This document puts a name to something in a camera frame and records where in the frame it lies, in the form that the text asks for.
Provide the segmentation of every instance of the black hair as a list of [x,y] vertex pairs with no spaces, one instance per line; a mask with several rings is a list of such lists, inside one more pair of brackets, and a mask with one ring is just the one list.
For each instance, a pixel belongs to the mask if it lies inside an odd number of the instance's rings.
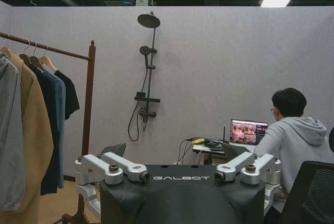
[[305,96],[294,88],[275,92],[271,100],[283,117],[301,117],[307,104]]

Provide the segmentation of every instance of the black shower fixture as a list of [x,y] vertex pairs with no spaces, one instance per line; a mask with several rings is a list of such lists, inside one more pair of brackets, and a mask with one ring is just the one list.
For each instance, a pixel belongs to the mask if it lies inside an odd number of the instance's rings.
[[[141,92],[141,96],[135,97],[135,100],[137,101],[144,101],[146,102],[146,107],[140,111],[139,115],[142,117],[142,121],[145,123],[143,127],[143,131],[145,131],[148,117],[156,117],[157,114],[155,112],[149,111],[149,103],[155,102],[159,103],[160,99],[153,99],[150,98],[150,91],[151,91],[151,81],[152,81],[152,70],[156,68],[156,66],[153,65],[153,57],[154,54],[157,53],[157,49],[154,48],[154,42],[156,40],[156,28],[160,25],[160,20],[154,16],[153,12],[151,11],[149,14],[141,14],[138,16],[138,22],[147,28],[153,28],[153,40],[152,40],[152,48],[149,48],[148,46],[142,46],[139,51],[142,55],[145,56],[145,67],[146,69],[149,69],[149,76],[148,76],[148,88],[147,88],[147,97],[145,97],[145,94]],[[151,55],[150,64],[148,63],[148,55]]]
[[[141,91],[138,91],[136,93],[135,100],[137,101],[137,104],[135,106],[135,109],[132,113],[132,116],[130,118],[130,122],[129,122],[129,125],[128,125],[129,138],[134,142],[136,142],[139,138],[138,117],[139,116],[142,117],[142,121],[144,122],[144,127],[143,127],[142,130],[145,131],[147,123],[148,123],[148,118],[157,116],[157,113],[149,111],[150,102],[155,102],[155,103],[160,102],[160,99],[154,99],[154,98],[150,97],[151,82],[152,82],[152,70],[156,68],[156,66],[153,65],[153,57],[158,52],[157,49],[154,48],[154,43],[155,43],[155,40],[156,40],[156,28],[160,25],[160,20],[151,11],[149,14],[139,15],[138,16],[138,22],[144,27],[153,28],[153,39],[152,39],[152,47],[151,48],[148,47],[148,46],[141,46],[140,49],[139,49],[140,54],[142,54],[145,57],[146,74],[145,74],[144,83],[142,85]],[[149,77],[148,77],[147,94],[146,94],[144,92],[144,87],[145,87],[147,72],[149,73]],[[131,134],[130,134],[130,125],[131,125],[132,119],[135,115],[135,112],[137,110],[138,103],[140,101],[145,102],[146,105],[145,105],[145,107],[140,108],[138,113],[137,113],[137,138],[132,139]]]

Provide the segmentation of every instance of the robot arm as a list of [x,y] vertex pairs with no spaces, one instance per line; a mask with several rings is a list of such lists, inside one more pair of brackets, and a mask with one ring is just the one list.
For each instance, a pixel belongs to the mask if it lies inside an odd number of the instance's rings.
[[83,196],[85,205],[98,217],[101,216],[101,205],[97,199],[92,182],[105,180],[106,184],[117,185],[123,181],[123,173],[132,181],[148,181],[150,174],[146,166],[132,163],[112,152],[80,156],[75,161],[76,189]]
[[226,164],[217,166],[215,178],[217,181],[233,181],[241,172],[242,181],[246,184],[257,185],[265,183],[264,215],[272,205],[273,196],[280,189],[281,161],[273,155],[263,155],[258,158],[250,152],[244,152]]
[[[134,182],[146,182],[150,174],[143,164],[136,164],[112,152],[94,155],[85,155],[75,161],[76,188],[84,198],[85,205],[97,216],[101,216],[101,206],[92,182],[105,180],[106,184],[117,185],[123,179]],[[242,181],[246,184],[256,185],[260,181],[265,183],[264,214],[272,205],[273,195],[280,187],[280,161],[272,155],[263,155],[257,158],[250,152],[244,152],[226,164],[217,166],[214,175],[217,181],[233,181],[237,173],[241,173]]]

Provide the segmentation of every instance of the clothing rack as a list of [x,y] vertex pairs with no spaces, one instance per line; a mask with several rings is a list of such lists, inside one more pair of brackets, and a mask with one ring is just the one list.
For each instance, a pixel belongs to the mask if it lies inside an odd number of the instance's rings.
[[[95,52],[96,47],[94,45],[94,41],[91,41],[88,51],[88,57],[79,55],[76,53],[67,52],[61,49],[52,48],[50,46],[46,46],[43,44],[39,44],[33,41],[29,41],[23,38],[11,36],[7,33],[0,32],[0,37],[9,39],[12,41],[20,42],[26,45],[35,46],[36,48],[42,48],[48,50],[50,52],[60,53],[67,56],[71,56],[74,58],[80,58],[82,60],[88,61],[87,65],[87,80],[86,80],[86,97],[85,97],[85,113],[83,120],[83,133],[82,133],[82,146],[81,146],[81,155],[88,154],[89,148],[89,133],[90,133],[90,118],[91,118],[91,110],[92,110],[92,95],[93,95],[93,81],[94,81],[94,66],[95,66]],[[89,224],[89,221],[84,213],[85,203],[82,195],[79,194],[78,198],[78,211],[74,216],[70,216],[68,214],[64,214],[60,220],[53,223],[59,223],[63,221],[64,223],[73,223],[73,224]]]

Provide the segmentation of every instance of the gray hoodie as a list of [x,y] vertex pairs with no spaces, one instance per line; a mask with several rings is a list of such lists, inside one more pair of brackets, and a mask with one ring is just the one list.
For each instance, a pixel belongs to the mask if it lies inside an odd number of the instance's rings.
[[286,117],[270,125],[254,153],[281,160],[282,186],[290,193],[304,161],[334,163],[326,133],[323,123],[312,117]]
[[0,54],[0,211],[19,208],[26,189],[18,69]]

